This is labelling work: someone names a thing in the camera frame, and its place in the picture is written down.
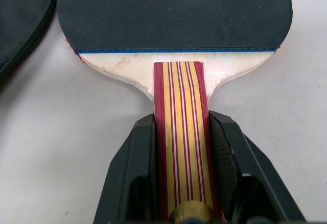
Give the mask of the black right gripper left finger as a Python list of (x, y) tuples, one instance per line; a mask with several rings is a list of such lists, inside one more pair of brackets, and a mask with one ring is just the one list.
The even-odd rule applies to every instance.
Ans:
[(159, 223), (155, 119), (139, 119), (112, 159), (94, 223)]

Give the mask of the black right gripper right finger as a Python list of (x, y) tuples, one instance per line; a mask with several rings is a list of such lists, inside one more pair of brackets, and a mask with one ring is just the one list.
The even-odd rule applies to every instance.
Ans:
[(258, 217), (274, 223), (305, 221), (269, 158), (234, 120), (210, 111), (209, 128), (221, 206), (229, 223)]

